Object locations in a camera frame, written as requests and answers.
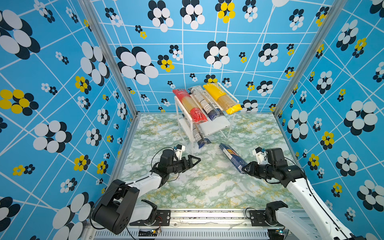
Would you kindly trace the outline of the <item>dark blue spaghetti box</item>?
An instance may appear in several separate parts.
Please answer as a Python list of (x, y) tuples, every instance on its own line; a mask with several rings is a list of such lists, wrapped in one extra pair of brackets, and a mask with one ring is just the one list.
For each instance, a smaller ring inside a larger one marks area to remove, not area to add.
[(241, 173), (246, 174), (243, 168), (248, 164), (231, 146), (220, 143), (220, 149), (224, 155), (230, 160), (234, 167)]

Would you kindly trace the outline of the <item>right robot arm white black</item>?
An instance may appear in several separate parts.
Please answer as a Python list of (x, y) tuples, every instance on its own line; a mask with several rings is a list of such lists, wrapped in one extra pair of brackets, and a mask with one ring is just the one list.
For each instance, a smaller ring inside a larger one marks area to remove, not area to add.
[(289, 165), (282, 149), (267, 149), (257, 153), (256, 161), (239, 167), (244, 174), (264, 181), (275, 180), (300, 203), (312, 225), (307, 224), (282, 201), (270, 202), (265, 209), (268, 225), (282, 225), (300, 240), (363, 240), (342, 224), (310, 184), (304, 170)]

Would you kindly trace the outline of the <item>clear blue spaghetti bag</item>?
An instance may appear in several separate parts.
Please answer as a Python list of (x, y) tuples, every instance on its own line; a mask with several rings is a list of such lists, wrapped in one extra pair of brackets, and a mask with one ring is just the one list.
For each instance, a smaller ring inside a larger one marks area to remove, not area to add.
[(208, 116), (208, 118), (213, 121), (217, 117), (221, 117), (224, 115), (222, 110), (218, 107), (218, 105), (213, 101), (210, 95), (203, 90), (201, 86), (194, 86), (189, 88), (190, 93), (194, 96), (194, 98), (199, 102), (200, 106)]

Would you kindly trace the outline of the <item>red spaghetti bag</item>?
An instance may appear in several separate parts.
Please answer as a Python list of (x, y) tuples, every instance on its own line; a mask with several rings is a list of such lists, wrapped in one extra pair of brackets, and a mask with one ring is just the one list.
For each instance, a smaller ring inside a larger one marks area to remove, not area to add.
[(173, 93), (187, 110), (194, 123), (200, 124), (208, 121), (207, 117), (185, 89), (174, 89)]

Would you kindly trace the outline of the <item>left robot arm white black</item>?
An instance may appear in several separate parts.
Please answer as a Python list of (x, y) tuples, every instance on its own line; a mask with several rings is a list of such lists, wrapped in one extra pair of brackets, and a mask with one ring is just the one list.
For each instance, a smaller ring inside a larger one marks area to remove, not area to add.
[(138, 199), (164, 186), (170, 174), (184, 173), (201, 162), (201, 158), (192, 155), (183, 157), (181, 149), (164, 148), (160, 152), (160, 160), (148, 175), (130, 183), (117, 179), (110, 184), (90, 211), (91, 226), (97, 223), (101, 225), (98, 230), (107, 229), (117, 235), (131, 223), (152, 225), (156, 222), (158, 206)]

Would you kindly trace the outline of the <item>clear dark spaghetti bag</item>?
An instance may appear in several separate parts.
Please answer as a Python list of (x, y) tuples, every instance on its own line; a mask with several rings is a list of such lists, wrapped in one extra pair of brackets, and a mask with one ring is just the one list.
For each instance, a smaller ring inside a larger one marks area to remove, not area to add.
[(189, 118), (182, 114), (182, 118), (179, 119), (179, 124), (181, 130), (186, 134), (188, 140), (191, 143), (191, 149), (201, 149), (202, 147), (211, 144), (211, 140), (209, 140), (204, 134), (200, 125), (191, 123)]

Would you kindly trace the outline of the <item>yellow spaghetti bag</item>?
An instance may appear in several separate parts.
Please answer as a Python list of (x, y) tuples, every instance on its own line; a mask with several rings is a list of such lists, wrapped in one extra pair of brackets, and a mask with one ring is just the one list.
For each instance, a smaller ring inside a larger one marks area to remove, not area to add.
[(207, 83), (203, 85), (203, 88), (228, 115), (232, 115), (242, 110), (241, 105), (231, 98), (218, 83)]

